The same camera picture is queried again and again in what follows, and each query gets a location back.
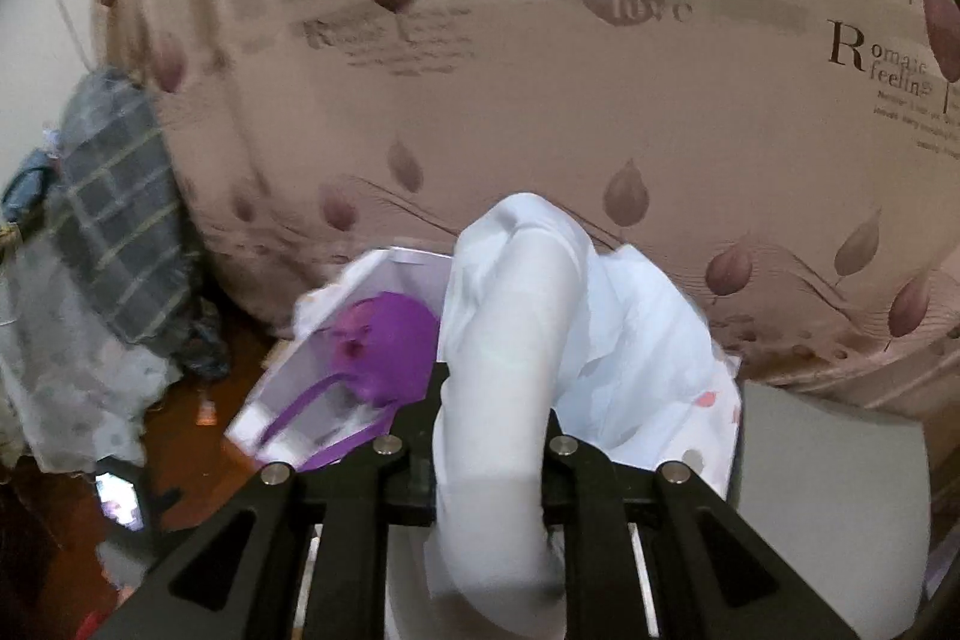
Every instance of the gray plaid blanket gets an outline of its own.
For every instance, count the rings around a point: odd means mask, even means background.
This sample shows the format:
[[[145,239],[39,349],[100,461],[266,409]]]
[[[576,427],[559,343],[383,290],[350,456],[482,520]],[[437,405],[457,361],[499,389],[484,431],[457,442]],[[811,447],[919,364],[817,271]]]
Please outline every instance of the gray plaid blanket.
[[[194,295],[200,242],[146,92],[118,68],[83,78],[59,154],[47,225],[104,324],[206,378],[226,375],[216,309]]]

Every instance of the white cloth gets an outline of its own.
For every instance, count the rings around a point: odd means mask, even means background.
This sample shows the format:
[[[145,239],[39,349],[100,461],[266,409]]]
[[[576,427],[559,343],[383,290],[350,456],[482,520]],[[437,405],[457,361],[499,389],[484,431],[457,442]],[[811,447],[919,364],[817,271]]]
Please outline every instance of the white cloth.
[[[8,313],[16,320],[0,327],[0,442],[19,447],[0,447],[4,463],[16,463],[25,443],[44,472],[89,471],[105,456],[142,464],[144,410],[179,370],[110,333],[48,231],[4,261],[0,320]]]
[[[563,570],[539,506],[549,408],[615,461],[653,470],[682,459],[726,495],[736,361],[637,249],[598,256],[539,196],[504,199],[459,238],[439,359],[450,377],[433,437],[437,530],[422,562],[446,636],[563,636]],[[458,596],[474,615],[468,633],[453,632],[467,625],[460,613],[442,618]]]
[[[726,497],[741,405],[737,360],[635,247],[597,255],[580,225],[539,196],[504,199],[460,237],[440,322],[440,360],[462,349],[502,251],[528,228],[560,238],[571,258],[586,258],[569,333],[552,335],[563,344],[552,398],[563,432],[642,469],[687,461]],[[538,265],[527,271],[544,273]]]

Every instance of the purple plush toy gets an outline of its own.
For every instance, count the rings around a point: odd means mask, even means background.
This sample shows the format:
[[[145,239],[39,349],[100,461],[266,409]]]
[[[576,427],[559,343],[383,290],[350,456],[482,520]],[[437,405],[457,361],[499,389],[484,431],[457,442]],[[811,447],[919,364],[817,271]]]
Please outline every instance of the purple plush toy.
[[[259,447],[334,386],[347,389],[356,405],[374,408],[376,419],[359,432],[320,448],[299,471],[337,461],[357,445],[387,434],[397,410],[426,396],[439,335],[440,321],[410,296],[383,292],[355,302],[325,334],[333,340],[329,374],[277,415],[261,434]]]

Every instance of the gray cloth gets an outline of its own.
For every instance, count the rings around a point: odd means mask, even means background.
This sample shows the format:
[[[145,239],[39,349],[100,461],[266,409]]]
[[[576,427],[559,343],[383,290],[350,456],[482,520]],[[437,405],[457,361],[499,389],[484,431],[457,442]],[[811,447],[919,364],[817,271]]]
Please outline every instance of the gray cloth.
[[[219,319],[194,292],[200,242],[149,97],[117,68],[80,81],[64,112],[47,225],[110,330],[198,375],[229,372]]]
[[[24,440],[47,472],[90,470],[105,456],[143,463],[142,415],[179,372],[107,330],[47,231],[4,261],[0,319],[10,316],[0,326],[0,387],[16,420],[0,414],[0,439],[11,442],[4,463]]]
[[[16,170],[0,199],[0,215],[7,223],[21,223],[40,204],[56,177],[54,160],[43,150],[34,150]]]

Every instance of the smartphone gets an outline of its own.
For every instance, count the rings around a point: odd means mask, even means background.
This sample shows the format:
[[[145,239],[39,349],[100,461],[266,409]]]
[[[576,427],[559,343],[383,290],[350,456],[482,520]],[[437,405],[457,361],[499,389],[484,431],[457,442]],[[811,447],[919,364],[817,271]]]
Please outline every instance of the smartphone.
[[[96,483],[103,514],[122,527],[141,531],[143,514],[133,483],[109,472],[97,475]]]

